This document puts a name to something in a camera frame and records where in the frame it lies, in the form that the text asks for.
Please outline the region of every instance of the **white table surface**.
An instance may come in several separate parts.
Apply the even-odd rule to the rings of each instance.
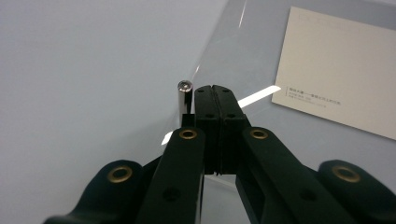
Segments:
[[[0,223],[66,214],[104,165],[158,157],[226,3],[0,1]],[[203,223],[248,223],[234,186],[206,184]]]

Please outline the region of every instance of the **metal cylinder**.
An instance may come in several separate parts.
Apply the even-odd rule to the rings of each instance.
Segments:
[[[178,91],[178,114],[181,124],[181,121],[183,119],[183,114],[191,113],[192,93],[193,93],[192,83],[188,80],[180,81],[177,84],[177,91]]]

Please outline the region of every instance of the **small metal rod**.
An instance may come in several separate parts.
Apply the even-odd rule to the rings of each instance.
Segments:
[[[182,80],[177,84],[178,91],[178,113],[180,125],[183,118],[183,114],[191,113],[192,105],[192,83],[188,80]]]

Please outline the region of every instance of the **white card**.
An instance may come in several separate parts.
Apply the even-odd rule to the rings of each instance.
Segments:
[[[396,31],[292,7],[273,102],[396,139]]]

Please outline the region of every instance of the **brass ring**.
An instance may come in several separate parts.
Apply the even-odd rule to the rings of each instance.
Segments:
[[[250,135],[257,139],[265,139],[268,137],[268,133],[259,129],[254,129],[250,131]]]
[[[112,169],[108,175],[107,179],[111,183],[121,183],[125,180],[129,179],[132,176],[132,169],[127,165],[117,166],[116,168]]]
[[[186,129],[181,131],[178,135],[184,139],[192,139],[195,138],[198,135],[198,133],[194,130]]]
[[[335,176],[337,176],[338,178],[345,180],[349,183],[358,183],[359,181],[361,181],[361,176],[358,173],[343,165],[335,165],[332,168],[332,173],[335,174]]]

